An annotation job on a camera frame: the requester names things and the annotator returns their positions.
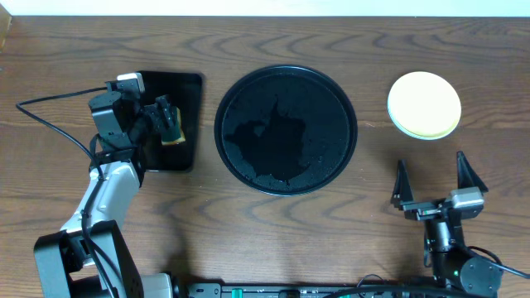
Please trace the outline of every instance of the cable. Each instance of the cable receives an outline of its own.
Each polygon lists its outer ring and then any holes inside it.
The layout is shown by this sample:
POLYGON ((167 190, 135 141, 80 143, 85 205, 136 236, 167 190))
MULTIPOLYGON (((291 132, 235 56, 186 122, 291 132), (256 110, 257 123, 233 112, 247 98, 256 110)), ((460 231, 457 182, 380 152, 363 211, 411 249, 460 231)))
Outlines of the cable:
POLYGON ((324 296, 323 298, 340 298, 347 295, 355 295, 360 293, 379 293, 379 292, 406 292, 406 293, 415 293, 430 295, 435 297, 451 297, 451 298, 484 298, 483 296, 477 296, 472 294, 467 294, 463 291, 449 291, 444 289, 422 287, 422 286, 370 286, 370 287, 355 287, 348 290, 338 291, 333 294, 324 296))
POLYGON ((92 154, 81 142, 79 142, 77 139, 72 137, 68 132, 65 132, 64 130, 58 128, 57 126, 55 126, 55 125, 53 125, 53 124, 51 124, 49 122, 47 122, 46 120, 37 117, 35 114, 30 113, 29 111, 27 111, 26 109, 24 109, 22 107, 23 105, 26 105, 26 104, 39 103, 39 102, 52 100, 52 99, 66 99, 66 98, 69 98, 69 97, 74 97, 74 96, 87 94, 87 93, 92 93, 92 92, 96 92, 96 91, 103 91, 103 90, 106 90, 106 89, 107 89, 106 87, 93 88, 93 89, 88 89, 88 90, 84 90, 84 91, 73 92, 73 93, 70 93, 70 94, 61 94, 61 95, 44 97, 44 98, 40 98, 40 99, 27 100, 27 101, 24 101, 24 102, 21 102, 21 103, 17 103, 17 109, 19 111, 25 113, 30 118, 36 120, 37 122, 44 124, 45 126, 51 128, 55 132, 58 132, 63 137, 66 137, 67 139, 71 140, 75 145, 77 145, 79 148, 81 148, 81 150, 90 158, 90 160, 92 161, 92 163, 96 167, 96 169, 98 171, 99 179, 98 179, 98 182, 97 182, 96 186, 94 187, 92 193, 90 194, 89 199, 87 200, 87 204, 85 205, 83 210, 81 210, 81 230, 82 230, 82 234, 83 234, 83 238, 85 240, 86 246, 87 246, 87 248, 89 250, 90 256, 92 256, 92 259, 94 260, 94 264, 98 268, 99 274, 101 274, 101 277, 102 277, 102 279, 104 281, 104 284, 106 285, 106 287, 108 289, 108 293, 110 294, 111 298, 115 298, 115 294, 114 294, 112 283, 110 282, 110 279, 108 278, 107 272, 104 270, 103 265, 101 264, 101 261, 98 258, 96 250, 101 255, 101 257, 103 257, 105 259, 105 261, 112 267, 112 269, 116 271, 116 274, 118 275, 118 277, 120 279, 121 279, 121 276, 118 274, 114 264, 110 261, 110 258, 90 238, 90 234, 89 234, 89 231, 88 231, 88 218, 89 218, 90 215, 89 215, 89 213, 87 211, 85 211, 87 209, 90 210, 90 207, 92 206, 92 204, 93 204, 93 202, 95 200, 96 194, 98 193, 98 189, 103 184, 104 173, 101 170, 101 165, 96 161, 95 155, 92 154))
POLYGON ((31 103, 39 103, 39 102, 43 102, 43 101, 46 101, 46 100, 52 100, 52 99, 66 99, 66 98, 69 98, 69 97, 74 97, 74 96, 78 96, 78 95, 82 95, 82 94, 87 94, 87 93, 92 93, 92 92, 96 92, 96 91, 102 91, 102 90, 106 90, 107 88, 106 87, 101 87, 101 88, 94 88, 94 89, 88 89, 88 90, 84 90, 84 91, 79 91, 79 92, 73 92, 71 94, 62 94, 62 95, 55 95, 55 96, 49 96, 49 97, 44 97, 44 98, 41 98, 41 99, 32 99, 32 100, 27 100, 25 102, 21 102, 21 103, 17 103, 17 108, 19 111, 25 113, 27 116, 29 116, 30 118, 36 120, 37 122, 39 123, 42 123, 44 124, 45 126, 53 129, 54 131, 58 132, 60 135, 62 135, 63 137, 66 137, 67 139, 71 140, 75 145, 77 145, 79 148, 81 148, 81 150, 83 150, 83 152, 88 156, 90 157, 90 160, 92 160, 92 162, 94 163, 94 166, 96 166, 96 168, 98 169, 98 174, 99 174, 99 179, 103 179, 104 178, 104 175, 103 175, 103 172, 101 171, 101 166, 99 166, 99 164, 96 162, 95 160, 95 157, 92 156, 92 154, 90 154, 90 151, 83 145, 81 144, 81 142, 77 141, 74 137, 72 137, 69 133, 65 132, 64 130, 58 128, 57 126, 47 122, 46 120, 42 119, 42 118, 39 118, 37 117, 36 115, 28 112, 26 109, 24 109, 22 106, 23 105, 26 105, 26 104, 31 104, 31 103))
POLYGON ((500 261, 500 259, 494 253, 492 253, 491 251, 489 251, 487 249, 477 248, 477 247, 468 247, 468 248, 466 248, 466 251, 469 254, 471 254, 473 257, 481 257, 486 262, 488 262, 490 265, 495 266, 498 269, 501 269, 503 271, 512 273, 512 274, 514 274, 516 276, 520 276, 522 278, 530 279, 530 274, 525 273, 525 272, 521 272, 521 271, 519 271, 517 269, 514 269, 514 268, 511 268, 511 267, 503 265, 503 263, 500 261), (487 254, 488 256, 492 257, 494 259, 494 261, 488 259, 487 257, 479 255, 478 253, 474 252, 473 250, 478 250, 480 252, 483 252, 483 253, 487 254))
MULTIPOLYGON (((371 277, 371 276, 373 276, 373 277, 377 277, 378 279, 380 279, 381 281, 383 281, 384 284, 387 283, 382 277, 380 277, 380 276, 377 275, 377 274, 368 274, 368 275, 365 275, 363 278, 361 278, 361 280, 360 280, 359 283, 357 284, 357 287, 361 287, 361 286, 363 285, 364 280, 365 280, 366 278, 368 278, 368 277, 371 277)), ((363 298, 363 297, 364 297, 364 295, 361 295, 361 294, 357 294, 357 296, 358 296, 359 298, 363 298)))

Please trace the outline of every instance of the wooden table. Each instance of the wooden table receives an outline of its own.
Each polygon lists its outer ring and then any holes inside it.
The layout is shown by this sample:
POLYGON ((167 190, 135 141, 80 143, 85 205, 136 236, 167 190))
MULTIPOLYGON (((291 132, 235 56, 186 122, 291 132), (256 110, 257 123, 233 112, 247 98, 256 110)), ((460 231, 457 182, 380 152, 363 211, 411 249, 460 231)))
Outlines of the wooden table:
MULTIPOLYGON (((195 169, 147 173, 128 211, 123 234, 142 274, 319 283, 430 274, 422 224, 389 203, 396 164, 407 159, 418 199, 435 199, 456 187, 458 150, 490 188, 482 214, 464 222, 467 243, 529 272, 529 28, 515 18, 15 17, 0 55, 0 295, 41 296, 33 245, 72 215, 88 184, 83 152, 15 103, 135 70, 206 78, 195 169), (347 168, 308 195, 248 188, 214 144, 224 93, 273 64, 329 75, 359 120, 347 168), (442 76, 460 96, 460 126, 439 141, 408 137, 388 117, 390 86, 414 70, 442 76)), ((89 99, 30 110, 88 143, 89 99)), ((530 283, 504 276, 502 297, 528 295, 530 283)))

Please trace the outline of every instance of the white wall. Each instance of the white wall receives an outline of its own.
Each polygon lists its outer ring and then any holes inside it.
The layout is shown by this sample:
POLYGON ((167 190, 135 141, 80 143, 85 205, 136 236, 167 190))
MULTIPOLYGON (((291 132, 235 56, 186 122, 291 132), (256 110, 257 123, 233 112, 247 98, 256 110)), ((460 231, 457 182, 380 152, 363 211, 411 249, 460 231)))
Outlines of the white wall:
POLYGON ((0 0, 13 15, 530 17, 530 0, 0 0))

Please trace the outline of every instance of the dark stain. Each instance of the dark stain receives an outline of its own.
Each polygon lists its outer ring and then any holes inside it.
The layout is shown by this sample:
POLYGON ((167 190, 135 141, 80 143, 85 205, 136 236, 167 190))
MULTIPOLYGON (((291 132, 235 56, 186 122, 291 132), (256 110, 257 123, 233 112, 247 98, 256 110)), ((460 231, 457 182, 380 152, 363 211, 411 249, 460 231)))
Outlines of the dark stain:
POLYGON ((299 162, 305 130, 306 124, 302 120, 280 115, 276 101, 268 125, 262 121, 249 121, 238 125, 235 133, 225 139, 239 147, 243 159, 256 172, 256 177, 272 175, 289 185, 290 179, 309 167, 301 166, 299 162))

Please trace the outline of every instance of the black round tray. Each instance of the black round tray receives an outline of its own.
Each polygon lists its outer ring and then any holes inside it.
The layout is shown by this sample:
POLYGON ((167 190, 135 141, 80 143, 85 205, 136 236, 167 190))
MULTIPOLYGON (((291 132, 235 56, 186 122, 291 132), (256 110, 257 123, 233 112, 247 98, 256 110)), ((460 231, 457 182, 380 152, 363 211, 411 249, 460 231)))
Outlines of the black round tray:
POLYGON ((243 183, 273 195, 299 195, 330 183, 348 164, 357 119, 328 76, 294 65, 256 70, 224 96, 215 143, 243 183))

